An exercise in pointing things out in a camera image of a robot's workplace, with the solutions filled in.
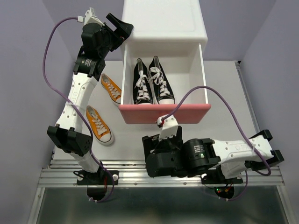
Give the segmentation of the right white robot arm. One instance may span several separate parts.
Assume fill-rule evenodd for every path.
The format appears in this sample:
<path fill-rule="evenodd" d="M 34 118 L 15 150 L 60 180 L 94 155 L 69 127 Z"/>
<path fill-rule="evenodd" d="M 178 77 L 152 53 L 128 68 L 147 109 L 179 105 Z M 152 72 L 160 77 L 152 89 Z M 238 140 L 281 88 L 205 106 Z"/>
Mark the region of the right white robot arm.
<path fill-rule="evenodd" d="M 240 175 L 251 169 L 259 171 L 284 161 L 279 150 L 270 146 L 272 135 L 262 130 L 247 142 L 220 141 L 210 138 L 183 141 L 182 127 L 176 135 L 164 140 L 159 135 L 144 136 L 146 170 L 150 177 L 201 176 L 203 184 L 241 184 Z"/>

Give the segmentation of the black sneaker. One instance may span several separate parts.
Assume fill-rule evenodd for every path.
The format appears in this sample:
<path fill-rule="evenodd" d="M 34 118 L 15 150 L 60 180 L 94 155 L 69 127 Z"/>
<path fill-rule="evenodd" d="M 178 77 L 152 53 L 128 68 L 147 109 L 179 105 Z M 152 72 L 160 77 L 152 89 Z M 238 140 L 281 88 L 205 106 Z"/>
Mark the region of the black sneaker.
<path fill-rule="evenodd" d="M 133 104 L 134 105 L 154 104 L 152 91 L 148 79 L 148 69 L 140 58 L 137 59 L 134 68 Z"/>
<path fill-rule="evenodd" d="M 158 56 L 154 56 L 149 65 L 149 83 L 154 92 L 154 104 L 175 104 L 173 90 Z"/>

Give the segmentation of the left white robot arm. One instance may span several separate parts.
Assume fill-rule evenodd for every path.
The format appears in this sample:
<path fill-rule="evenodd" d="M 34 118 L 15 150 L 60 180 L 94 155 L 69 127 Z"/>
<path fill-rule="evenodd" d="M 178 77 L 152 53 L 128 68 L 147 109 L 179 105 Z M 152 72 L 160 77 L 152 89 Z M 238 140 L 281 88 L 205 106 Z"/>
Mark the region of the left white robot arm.
<path fill-rule="evenodd" d="M 72 84 L 68 96 L 51 87 L 62 96 L 66 103 L 61 116 L 54 126 L 49 126 L 48 136 L 65 153 L 70 154 L 82 167 L 74 174 L 98 184 L 103 181 L 104 168 L 92 153 L 93 138 L 103 145 L 113 143 L 113 134 L 98 112 L 88 105 L 91 93 L 98 82 L 102 82 L 112 100 L 120 102 L 120 89 L 108 78 L 101 78 L 105 67 L 105 57 L 118 49 L 129 38 L 134 28 L 109 13 L 106 18 L 115 26 L 112 30 L 102 23 L 91 9 L 78 17 L 66 18 L 83 23 L 82 43 L 73 67 Z"/>

